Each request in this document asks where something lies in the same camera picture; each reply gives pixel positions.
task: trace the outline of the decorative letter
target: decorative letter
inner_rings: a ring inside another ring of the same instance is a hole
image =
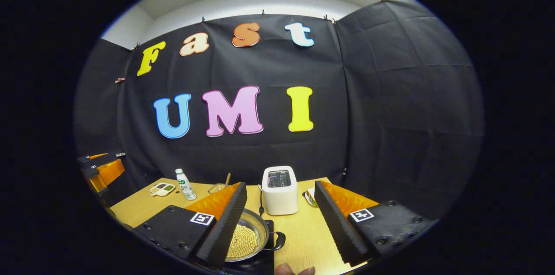
[[[163,50],[166,47],[166,42],[162,41],[154,46],[151,46],[143,50],[143,61],[140,63],[139,71],[137,72],[137,77],[144,75],[151,69],[150,63],[154,63],[156,58],[158,58],[159,50]]]
[[[179,54],[185,57],[193,53],[202,53],[210,46],[207,41],[208,34],[204,32],[193,34],[183,41],[185,45],[179,50]]]
[[[307,39],[305,32],[310,32],[310,28],[303,26],[300,22],[295,22],[285,26],[285,30],[291,31],[291,39],[298,46],[313,46],[314,40]]]
[[[310,87],[296,86],[287,89],[287,95],[291,97],[291,108],[293,119],[289,124],[290,131],[310,131],[314,123],[309,117],[309,96],[312,95]]]
[[[158,130],[162,135],[167,138],[180,138],[187,134],[189,131],[188,101],[190,99],[190,94],[180,94],[174,99],[179,107],[179,125],[177,127],[172,127],[168,118],[168,105],[170,105],[170,100],[161,98],[154,102]]]
[[[224,134],[220,128],[218,118],[222,121],[230,134],[233,134],[237,120],[241,115],[239,132],[242,134],[260,133],[264,127],[258,121],[256,112],[256,96],[260,89],[256,86],[246,86],[239,89],[233,106],[230,106],[221,91],[210,91],[202,95],[203,101],[208,104],[208,123],[210,127],[206,135],[218,137]]]
[[[234,38],[232,39],[233,46],[244,47],[253,46],[260,40],[260,34],[256,31],[260,29],[260,26],[256,22],[244,23],[238,25],[235,30],[233,30]]]

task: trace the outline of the pink letter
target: pink letter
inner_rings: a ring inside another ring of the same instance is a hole
[[[218,118],[222,121],[230,134],[233,134],[237,120],[241,115],[241,125],[239,132],[242,134],[260,133],[264,127],[258,121],[256,112],[256,95],[260,89],[256,86],[246,86],[239,89],[233,106],[230,106],[224,95],[220,91],[210,91],[202,95],[203,101],[208,105],[208,123],[210,127],[206,130],[206,135],[218,137],[224,134],[224,129],[220,128]]]

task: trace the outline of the letter u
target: letter u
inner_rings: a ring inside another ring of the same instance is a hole
[[[174,98],[175,103],[177,103],[179,107],[179,125],[176,127],[170,125],[168,118],[168,105],[170,105],[170,100],[168,98],[161,98],[154,102],[158,130],[162,135],[167,138],[180,138],[187,134],[189,131],[188,103],[190,99],[191,94],[180,94]]]

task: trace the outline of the white toaster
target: white toaster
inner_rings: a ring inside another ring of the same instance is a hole
[[[270,167],[262,176],[262,192],[266,200],[266,212],[272,216],[297,213],[297,179],[289,166]]]

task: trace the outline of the wooden stick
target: wooden stick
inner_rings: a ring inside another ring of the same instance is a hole
[[[228,178],[225,179],[225,186],[224,188],[228,188],[229,185],[229,179],[232,177],[232,174],[228,174]]]

